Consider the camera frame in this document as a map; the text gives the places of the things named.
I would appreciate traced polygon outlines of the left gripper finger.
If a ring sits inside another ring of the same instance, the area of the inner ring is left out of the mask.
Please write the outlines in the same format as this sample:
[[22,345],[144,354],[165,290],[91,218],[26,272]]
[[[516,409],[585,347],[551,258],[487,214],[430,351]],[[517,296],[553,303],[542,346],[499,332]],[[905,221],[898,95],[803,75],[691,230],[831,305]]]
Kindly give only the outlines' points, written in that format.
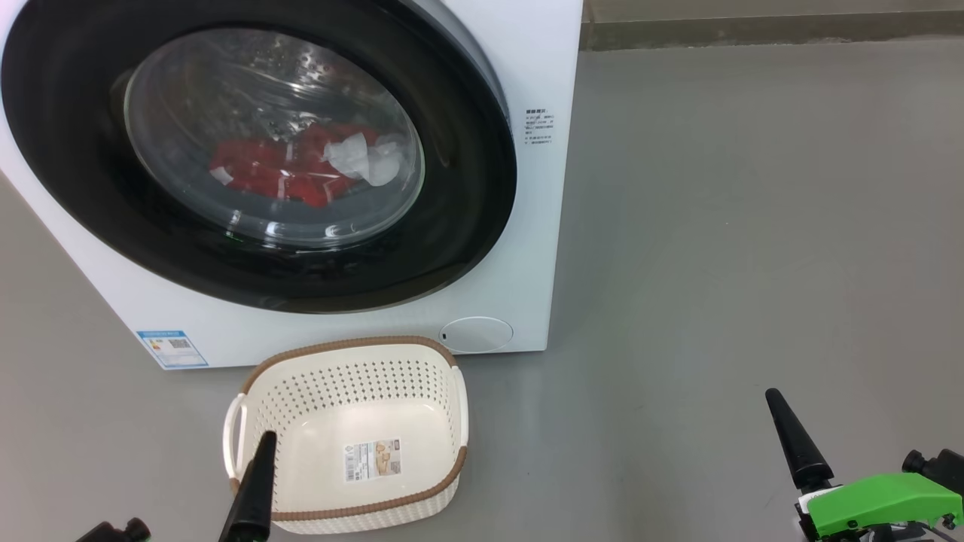
[[221,530],[220,541],[267,541],[272,525],[278,435],[261,437]]

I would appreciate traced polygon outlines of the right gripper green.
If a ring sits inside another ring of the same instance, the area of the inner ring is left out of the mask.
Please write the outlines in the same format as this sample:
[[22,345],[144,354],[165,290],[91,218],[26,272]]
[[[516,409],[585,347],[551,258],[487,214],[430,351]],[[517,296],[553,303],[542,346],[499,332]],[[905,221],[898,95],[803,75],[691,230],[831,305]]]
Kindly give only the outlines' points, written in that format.
[[930,528],[962,525],[960,494],[918,473],[883,473],[829,489],[834,471],[782,392],[769,388],[765,398],[793,484],[808,494],[799,498],[798,507],[810,540],[902,522],[924,522]]

